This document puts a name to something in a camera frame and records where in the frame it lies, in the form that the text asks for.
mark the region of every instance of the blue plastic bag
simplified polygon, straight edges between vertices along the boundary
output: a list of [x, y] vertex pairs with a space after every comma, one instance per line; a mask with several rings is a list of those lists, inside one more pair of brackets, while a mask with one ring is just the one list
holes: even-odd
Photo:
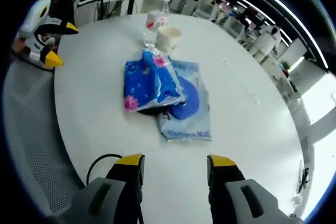
[[209, 94], [197, 63], [172, 60], [186, 95], [185, 103], [170, 106], [158, 117], [161, 133], [168, 140], [211, 141]]
[[185, 100], [169, 57], [154, 48], [143, 50], [141, 60], [126, 62], [124, 81], [124, 107], [129, 112]]

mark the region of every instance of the white paper cup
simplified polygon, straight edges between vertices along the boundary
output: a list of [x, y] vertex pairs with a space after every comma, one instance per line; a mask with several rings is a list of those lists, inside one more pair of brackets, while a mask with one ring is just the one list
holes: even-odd
[[160, 26], [157, 30], [155, 47], [170, 55], [180, 41], [182, 32], [171, 26]]

